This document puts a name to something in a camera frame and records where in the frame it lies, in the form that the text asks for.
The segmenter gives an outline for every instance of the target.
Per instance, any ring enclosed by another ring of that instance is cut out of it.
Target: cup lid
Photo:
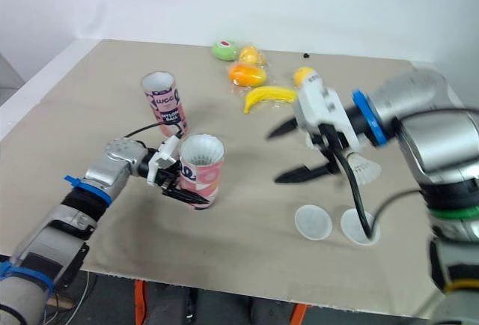
[[[326,239],[332,231],[332,221],[329,214],[317,205],[303,205],[294,216],[294,222],[299,233],[309,240]]]

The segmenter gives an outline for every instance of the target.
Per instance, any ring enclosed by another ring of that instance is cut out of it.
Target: white wall
[[[226,37],[448,64],[478,32],[477,1],[0,0],[0,52],[24,79],[74,37],[201,45]]]

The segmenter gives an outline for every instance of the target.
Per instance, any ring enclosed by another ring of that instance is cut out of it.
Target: beige tablecloth
[[[311,66],[350,103],[351,90],[370,91],[410,67],[405,61],[267,52],[270,82],[291,86],[292,73]],[[163,197],[130,178],[89,241],[84,268],[100,273],[191,285],[300,303],[391,314],[412,314],[433,289],[428,276],[429,226],[421,199],[404,199],[381,220],[372,247],[341,233],[341,214],[353,206],[347,182],[325,177],[276,185],[275,175],[323,159],[295,134],[266,142],[265,134],[291,116],[289,105],[262,104],[242,113],[242,98],[227,78],[228,63],[199,46],[105,40],[80,61],[2,142],[0,253],[14,246],[70,185],[100,157],[110,140],[154,121],[140,79],[155,70],[175,75],[191,133],[211,133],[226,145],[221,190],[206,211]],[[138,135],[158,146],[158,130]],[[366,157],[382,176],[361,188],[372,212],[386,196],[414,186],[395,143]],[[332,235],[303,238],[294,213],[318,204],[333,220]]]

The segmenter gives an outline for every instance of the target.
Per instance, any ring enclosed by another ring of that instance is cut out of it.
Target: blue ring
[[[382,131],[381,126],[379,125],[379,122],[377,121],[376,116],[373,113],[373,110],[371,109],[371,107],[369,107],[366,96],[361,91],[354,91],[353,102],[364,115],[364,118],[369,124],[369,127],[373,131],[374,137],[377,140],[377,144],[379,146],[387,144],[388,140],[384,135],[384,132]]]
[[[82,188],[82,189],[85,189],[89,192],[92,192],[95,195],[98,195],[99,197],[101,197],[101,199],[106,201],[108,206],[113,202],[112,198],[110,198],[110,195],[108,195],[107,193],[103,192],[102,190],[96,188],[93,185],[83,183],[82,180],[78,179],[77,177],[71,177],[71,176],[67,175],[66,177],[64,177],[64,179],[67,182],[69,182],[70,184],[72,184],[72,187],[74,187],[74,188]]]
[[[43,274],[39,271],[28,269],[26,267],[15,267],[9,261],[5,261],[5,262],[1,263],[1,265],[0,265],[0,280],[8,278],[9,276],[11,276],[11,274],[23,274],[23,275],[27,275],[27,276],[30,276],[32,278],[38,279],[43,284],[45,284],[46,287],[48,288],[48,296],[50,297],[50,295],[53,294],[53,290],[54,290],[55,286],[53,284],[53,280],[49,276],[47,276],[47,275],[45,275],[45,274]]]

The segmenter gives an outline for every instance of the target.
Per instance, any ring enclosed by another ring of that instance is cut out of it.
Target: shuttlecock
[[[358,185],[369,184],[381,175],[381,166],[378,163],[371,162],[357,153],[348,154],[346,159],[354,172]]]

